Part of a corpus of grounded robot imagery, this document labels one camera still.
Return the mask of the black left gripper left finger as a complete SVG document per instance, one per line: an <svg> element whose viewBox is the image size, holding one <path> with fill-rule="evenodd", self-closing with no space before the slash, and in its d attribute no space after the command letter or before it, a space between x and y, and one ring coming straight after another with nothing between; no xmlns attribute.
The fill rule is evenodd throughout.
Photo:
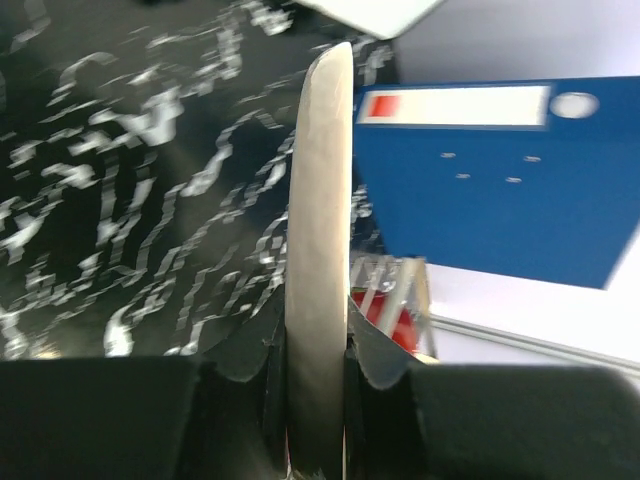
<svg viewBox="0 0 640 480"><path fill-rule="evenodd" d="M5 479L282 479L284 293L193 356L6 361Z"/></svg>

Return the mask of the cream and blue plate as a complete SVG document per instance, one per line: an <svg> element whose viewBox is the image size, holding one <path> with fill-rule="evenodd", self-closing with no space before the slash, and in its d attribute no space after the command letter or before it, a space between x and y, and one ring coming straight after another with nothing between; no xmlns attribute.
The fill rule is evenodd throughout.
<svg viewBox="0 0 640 480"><path fill-rule="evenodd" d="M287 433L294 474L343 476L352 188L352 47L309 67L292 155L285 325Z"/></svg>

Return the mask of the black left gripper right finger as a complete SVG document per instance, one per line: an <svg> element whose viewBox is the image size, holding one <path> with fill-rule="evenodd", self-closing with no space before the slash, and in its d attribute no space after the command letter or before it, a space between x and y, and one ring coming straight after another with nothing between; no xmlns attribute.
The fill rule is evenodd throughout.
<svg viewBox="0 0 640 480"><path fill-rule="evenodd" d="M635 479L639 393L604 368L426 364L348 313L351 479Z"/></svg>

